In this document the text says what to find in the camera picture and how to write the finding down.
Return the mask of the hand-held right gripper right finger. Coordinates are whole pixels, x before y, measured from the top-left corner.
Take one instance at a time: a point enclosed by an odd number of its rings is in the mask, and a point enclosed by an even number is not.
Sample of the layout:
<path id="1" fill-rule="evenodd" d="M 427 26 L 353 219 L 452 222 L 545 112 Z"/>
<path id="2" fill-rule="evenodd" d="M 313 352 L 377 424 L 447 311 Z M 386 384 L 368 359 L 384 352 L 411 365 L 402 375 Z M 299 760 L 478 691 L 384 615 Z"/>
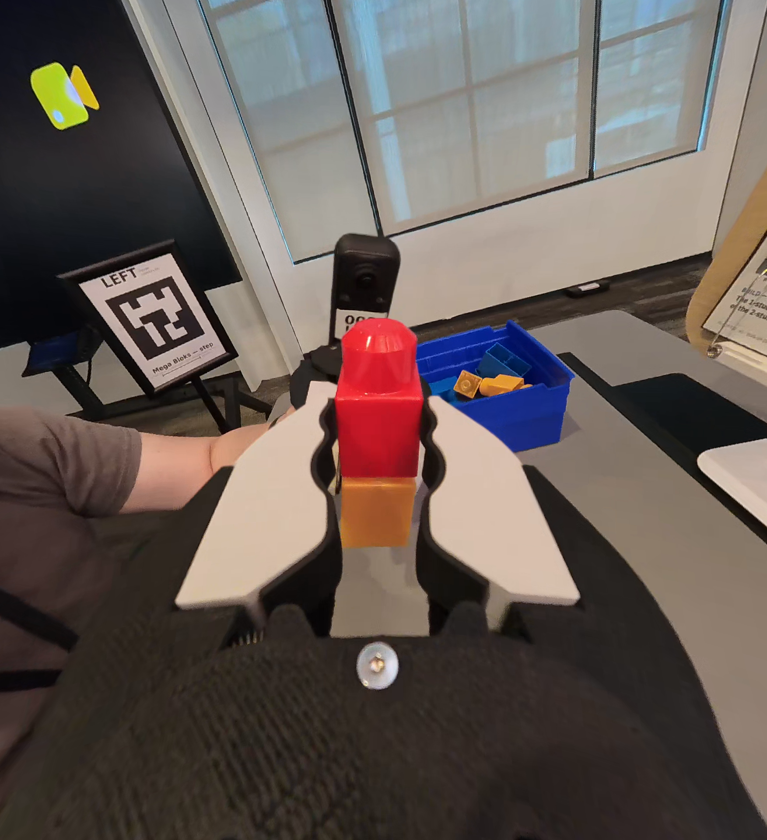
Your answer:
<path id="1" fill-rule="evenodd" d="M 498 437 L 437 395 L 424 405 L 418 582 L 447 612 L 574 606 L 578 587 L 524 467 Z"/>

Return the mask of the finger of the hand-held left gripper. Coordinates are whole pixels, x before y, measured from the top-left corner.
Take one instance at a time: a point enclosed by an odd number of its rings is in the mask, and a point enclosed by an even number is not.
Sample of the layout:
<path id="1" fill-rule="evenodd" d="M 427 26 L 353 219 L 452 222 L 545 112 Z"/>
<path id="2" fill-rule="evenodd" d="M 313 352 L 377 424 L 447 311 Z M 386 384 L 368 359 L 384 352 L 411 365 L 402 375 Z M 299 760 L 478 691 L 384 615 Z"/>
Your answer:
<path id="1" fill-rule="evenodd" d="M 268 426 L 274 427 L 284 417 L 305 407 L 313 407 L 318 404 L 327 404 L 336 395 L 337 386 L 329 381 L 312 381 L 308 384 L 306 395 L 291 391 L 281 394 L 273 405 L 268 418 Z"/>

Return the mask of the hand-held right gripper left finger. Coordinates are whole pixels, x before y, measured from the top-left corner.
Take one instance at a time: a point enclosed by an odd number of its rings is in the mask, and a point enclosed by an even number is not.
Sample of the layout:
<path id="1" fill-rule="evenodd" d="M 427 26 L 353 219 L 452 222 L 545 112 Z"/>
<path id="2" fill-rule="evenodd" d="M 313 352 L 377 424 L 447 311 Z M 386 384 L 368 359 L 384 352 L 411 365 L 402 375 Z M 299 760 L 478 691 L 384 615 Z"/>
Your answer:
<path id="1" fill-rule="evenodd" d="M 253 624 L 279 606 L 316 612 L 336 593 L 342 549 L 334 478 L 334 396 L 304 405 L 235 462 L 175 598 L 181 610 L 243 607 Z"/>

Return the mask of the red mega block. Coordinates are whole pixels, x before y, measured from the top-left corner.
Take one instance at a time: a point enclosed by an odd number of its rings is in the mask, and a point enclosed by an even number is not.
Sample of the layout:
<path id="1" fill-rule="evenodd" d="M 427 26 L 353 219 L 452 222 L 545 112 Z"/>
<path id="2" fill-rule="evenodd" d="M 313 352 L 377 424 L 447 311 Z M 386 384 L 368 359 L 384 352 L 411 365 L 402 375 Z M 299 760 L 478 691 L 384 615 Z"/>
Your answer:
<path id="1" fill-rule="evenodd" d="M 417 476 L 424 406 L 417 346 L 415 334 L 389 318 L 363 320 L 343 337 L 335 397 L 343 477 Z"/>

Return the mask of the blue plastic bin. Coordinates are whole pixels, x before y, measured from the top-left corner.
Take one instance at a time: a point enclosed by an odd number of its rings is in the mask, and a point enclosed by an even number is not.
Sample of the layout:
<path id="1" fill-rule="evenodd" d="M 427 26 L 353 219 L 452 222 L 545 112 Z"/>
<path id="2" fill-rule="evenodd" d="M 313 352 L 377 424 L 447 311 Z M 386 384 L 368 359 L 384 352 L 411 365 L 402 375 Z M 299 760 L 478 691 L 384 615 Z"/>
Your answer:
<path id="1" fill-rule="evenodd" d="M 501 343 L 531 364 L 525 381 L 532 387 L 473 401 L 455 398 L 452 388 L 460 373 L 477 374 L 483 353 L 494 343 Z M 501 329 L 482 327 L 420 343 L 417 363 L 431 395 L 440 396 L 482 425 L 512 451 L 559 442 L 575 374 L 514 321 Z"/>

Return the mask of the orange two-stud mega block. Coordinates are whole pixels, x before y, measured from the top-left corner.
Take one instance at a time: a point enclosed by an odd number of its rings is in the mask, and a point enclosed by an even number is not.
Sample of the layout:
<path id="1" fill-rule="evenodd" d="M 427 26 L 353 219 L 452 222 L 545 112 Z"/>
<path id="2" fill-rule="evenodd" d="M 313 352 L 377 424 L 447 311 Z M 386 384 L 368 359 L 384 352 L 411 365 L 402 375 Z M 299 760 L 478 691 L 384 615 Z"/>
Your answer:
<path id="1" fill-rule="evenodd" d="M 344 549 L 400 548 L 410 540 L 414 477 L 343 477 L 340 538 Z"/>

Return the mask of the pile of orange mega blocks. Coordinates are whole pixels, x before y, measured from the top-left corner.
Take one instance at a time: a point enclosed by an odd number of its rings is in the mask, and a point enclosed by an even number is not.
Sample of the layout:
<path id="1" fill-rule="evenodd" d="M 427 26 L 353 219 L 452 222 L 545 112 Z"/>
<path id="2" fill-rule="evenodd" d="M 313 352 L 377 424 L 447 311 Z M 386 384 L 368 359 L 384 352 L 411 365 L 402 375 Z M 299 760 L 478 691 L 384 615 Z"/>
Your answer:
<path id="1" fill-rule="evenodd" d="M 523 391 L 530 387 L 532 384 L 526 382 L 525 378 L 511 374 L 482 377 L 470 371 L 462 371 L 454 383 L 452 393 L 457 399 L 473 401 L 477 398 Z"/>

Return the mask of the blue mega block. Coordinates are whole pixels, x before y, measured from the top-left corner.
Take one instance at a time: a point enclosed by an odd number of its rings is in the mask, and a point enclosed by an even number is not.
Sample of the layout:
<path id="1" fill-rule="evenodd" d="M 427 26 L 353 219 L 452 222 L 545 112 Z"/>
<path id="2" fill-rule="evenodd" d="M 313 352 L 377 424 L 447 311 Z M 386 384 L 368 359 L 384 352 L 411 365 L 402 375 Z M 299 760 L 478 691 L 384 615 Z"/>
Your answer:
<path id="1" fill-rule="evenodd" d="M 494 343 L 484 353 L 476 372 L 483 379 L 500 375 L 525 379 L 532 366 L 501 343 Z"/>

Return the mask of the person's left forearm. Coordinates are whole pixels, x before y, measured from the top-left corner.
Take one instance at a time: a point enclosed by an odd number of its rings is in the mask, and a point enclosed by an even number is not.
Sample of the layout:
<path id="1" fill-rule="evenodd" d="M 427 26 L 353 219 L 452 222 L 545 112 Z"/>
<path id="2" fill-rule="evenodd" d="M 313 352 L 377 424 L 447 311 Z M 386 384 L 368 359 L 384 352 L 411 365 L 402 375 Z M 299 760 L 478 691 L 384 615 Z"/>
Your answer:
<path id="1" fill-rule="evenodd" d="M 217 437 L 130 432 L 126 483 L 106 514 L 178 510 L 221 469 L 232 467 L 270 429 L 239 427 Z"/>

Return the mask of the black sign easel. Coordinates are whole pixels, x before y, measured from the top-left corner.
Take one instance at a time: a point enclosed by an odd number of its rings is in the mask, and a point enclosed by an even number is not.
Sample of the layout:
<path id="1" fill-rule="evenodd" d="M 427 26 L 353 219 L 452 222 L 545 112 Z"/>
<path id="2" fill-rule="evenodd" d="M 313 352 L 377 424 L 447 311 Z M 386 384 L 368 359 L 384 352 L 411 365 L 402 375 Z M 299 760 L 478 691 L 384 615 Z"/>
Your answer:
<path id="1" fill-rule="evenodd" d="M 272 415 L 274 404 L 251 393 L 240 373 L 222 374 L 208 380 L 194 376 L 187 380 L 187 383 L 202 401 L 221 434 L 242 427 L 243 408 L 262 415 L 265 419 Z"/>

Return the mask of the black framed marker sign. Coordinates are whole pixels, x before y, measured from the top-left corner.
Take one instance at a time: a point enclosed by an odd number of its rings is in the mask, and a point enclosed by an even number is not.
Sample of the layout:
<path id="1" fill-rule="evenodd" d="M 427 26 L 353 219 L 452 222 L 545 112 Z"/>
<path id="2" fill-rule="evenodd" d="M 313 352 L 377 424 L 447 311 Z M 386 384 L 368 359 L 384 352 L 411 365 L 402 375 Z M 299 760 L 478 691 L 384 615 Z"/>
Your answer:
<path id="1" fill-rule="evenodd" d="M 238 358 L 173 239 L 56 279 L 149 397 Z"/>

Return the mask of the dark blue box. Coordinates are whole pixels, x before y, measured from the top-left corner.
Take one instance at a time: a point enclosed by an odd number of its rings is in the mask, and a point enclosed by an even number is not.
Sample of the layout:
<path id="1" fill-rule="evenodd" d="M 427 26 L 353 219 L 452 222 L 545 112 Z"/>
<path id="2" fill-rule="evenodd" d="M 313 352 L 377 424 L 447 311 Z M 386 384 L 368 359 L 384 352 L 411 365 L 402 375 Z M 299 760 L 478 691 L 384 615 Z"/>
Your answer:
<path id="1" fill-rule="evenodd" d="M 31 342 L 21 376 L 55 373 L 62 368 L 79 364 L 86 364 L 90 370 L 95 354 L 103 342 L 102 334 L 91 325 L 55 338 Z"/>

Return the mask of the instruction sheet board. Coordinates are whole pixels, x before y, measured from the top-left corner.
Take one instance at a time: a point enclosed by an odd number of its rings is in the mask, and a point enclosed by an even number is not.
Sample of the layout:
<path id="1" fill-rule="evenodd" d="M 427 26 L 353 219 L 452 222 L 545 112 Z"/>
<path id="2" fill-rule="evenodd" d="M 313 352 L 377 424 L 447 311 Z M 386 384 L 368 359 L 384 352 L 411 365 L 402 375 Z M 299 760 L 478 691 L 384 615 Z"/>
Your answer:
<path id="1" fill-rule="evenodd" d="M 706 358 L 767 384 L 767 169 L 693 294 L 686 336 Z"/>

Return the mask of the yellow green sticker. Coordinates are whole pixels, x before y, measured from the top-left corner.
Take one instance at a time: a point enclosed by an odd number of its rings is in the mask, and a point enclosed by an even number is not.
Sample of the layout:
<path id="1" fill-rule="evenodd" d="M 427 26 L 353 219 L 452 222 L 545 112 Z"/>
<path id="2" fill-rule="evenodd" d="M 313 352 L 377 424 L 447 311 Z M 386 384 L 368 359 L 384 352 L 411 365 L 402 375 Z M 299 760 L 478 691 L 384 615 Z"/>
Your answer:
<path id="1" fill-rule="evenodd" d="M 100 103 L 78 65 L 66 70 L 59 62 L 37 67 L 30 75 L 32 92 L 50 124 L 58 131 L 70 130 L 89 119 Z"/>

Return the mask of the large black wall screen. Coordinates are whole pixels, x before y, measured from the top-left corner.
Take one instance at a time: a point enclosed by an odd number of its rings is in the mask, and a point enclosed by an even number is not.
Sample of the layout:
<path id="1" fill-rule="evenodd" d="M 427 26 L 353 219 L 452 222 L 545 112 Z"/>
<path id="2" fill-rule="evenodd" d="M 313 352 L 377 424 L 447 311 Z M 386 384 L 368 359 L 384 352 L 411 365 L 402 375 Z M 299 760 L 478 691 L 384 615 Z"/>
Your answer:
<path id="1" fill-rule="evenodd" d="M 52 62 L 100 105 L 64 131 L 30 83 Z M 122 3 L 0 1 L 0 349 L 79 328 L 57 275 L 168 239 L 204 291 L 241 280 Z"/>

